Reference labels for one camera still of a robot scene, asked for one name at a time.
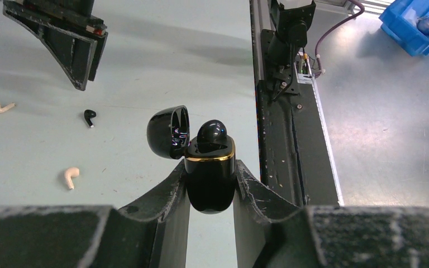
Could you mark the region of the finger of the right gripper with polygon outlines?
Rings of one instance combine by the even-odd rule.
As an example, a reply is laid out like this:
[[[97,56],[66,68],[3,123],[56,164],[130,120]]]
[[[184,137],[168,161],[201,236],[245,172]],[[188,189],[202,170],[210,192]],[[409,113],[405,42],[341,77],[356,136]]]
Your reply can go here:
[[[90,66],[90,72],[89,72],[89,77],[88,80],[89,81],[94,81],[95,77],[96,77],[96,72],[103,54],[103,50],[104,47],[106,45],[106,40],[108,37],[108,32],[105,32],[102,37],[98,37],[97,38],[97,44],[96,44],[96,49],[93,55],[93,60],[92,60],[92,64]]]
[[[84,91],[98,38],[93,1],[3,1],[3,14],[48,49],[75,89]]]

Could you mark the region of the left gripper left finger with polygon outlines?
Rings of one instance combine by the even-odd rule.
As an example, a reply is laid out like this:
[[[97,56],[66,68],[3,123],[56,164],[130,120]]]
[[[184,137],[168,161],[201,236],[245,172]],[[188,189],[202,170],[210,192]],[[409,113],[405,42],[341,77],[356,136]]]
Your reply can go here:
[[[0,267],[184,267],[190,204],[180,162],[126,206],[0,206]]]

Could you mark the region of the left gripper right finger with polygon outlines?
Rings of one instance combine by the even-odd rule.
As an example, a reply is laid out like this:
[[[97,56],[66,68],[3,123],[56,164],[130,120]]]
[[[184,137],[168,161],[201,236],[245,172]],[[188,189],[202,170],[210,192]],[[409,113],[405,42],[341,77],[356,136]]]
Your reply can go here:
[[[429,208],[300,208],[237,162],[238,267],[429,267]]]

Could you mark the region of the black earbud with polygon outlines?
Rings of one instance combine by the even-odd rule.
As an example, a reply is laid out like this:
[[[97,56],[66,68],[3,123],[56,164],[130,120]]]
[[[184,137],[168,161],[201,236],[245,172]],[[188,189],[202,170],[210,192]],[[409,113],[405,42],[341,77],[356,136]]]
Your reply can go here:
[[[95,111],[91,110],[91,109],[86,109],[83,112],[84,120],[85,120],[85,122],[86,122],[86,124],[88,125],[89,128],[93,128],[94,127],[92,119],[95,118],[96,116],[97,116],[97,113]]]
[[[225,144],[228,141],[226,126],[217,119],[205,122],[197,134],[198,143]]]

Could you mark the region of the black earbud charging case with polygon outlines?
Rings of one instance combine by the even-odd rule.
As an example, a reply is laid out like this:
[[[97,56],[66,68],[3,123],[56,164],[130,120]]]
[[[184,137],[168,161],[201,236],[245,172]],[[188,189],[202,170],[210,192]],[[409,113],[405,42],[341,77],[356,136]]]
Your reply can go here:
[[[232,203],[236,184],[235,142],[227,133],[225,144],[198,143],[190,136],[186,106],[155,113],[146,128],[151,151],[166,159],[183,159],[185,186],[191,205],[204,214],[217,214]]]

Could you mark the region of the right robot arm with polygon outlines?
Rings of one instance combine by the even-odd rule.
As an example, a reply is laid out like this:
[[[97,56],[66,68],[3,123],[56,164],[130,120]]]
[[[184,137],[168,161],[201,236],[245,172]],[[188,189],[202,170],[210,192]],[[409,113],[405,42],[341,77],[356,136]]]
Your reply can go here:
[[[297,88],[294,60],[306,47],[314,1],[269,1],[271,40],[261,47],[264,75],[276,101]],[[96,76],[106,45],[107,26],[92,15],[93,1],[3,1],[3,14],[30,31],[48,49],[75,89]]]

